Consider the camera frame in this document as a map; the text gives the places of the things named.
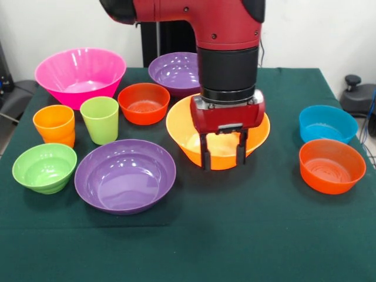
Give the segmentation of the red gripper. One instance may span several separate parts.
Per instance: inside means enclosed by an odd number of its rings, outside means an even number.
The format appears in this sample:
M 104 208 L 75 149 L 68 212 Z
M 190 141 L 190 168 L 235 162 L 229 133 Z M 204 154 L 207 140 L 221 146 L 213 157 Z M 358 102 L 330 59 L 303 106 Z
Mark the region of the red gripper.
M 190 98 L 190 112 L 194 128 L 200 133 L 203 170 L 211 170 L 211 155 L 207 145 L 208 133 L 240 132 L 236 163 L 245 164 L 248 129 L 261 124 L 265 108 L 264 96 L 258 89 L 249 100 L 233 105 L 209 103 L 203 100 L 202 95 L 193 95 Z

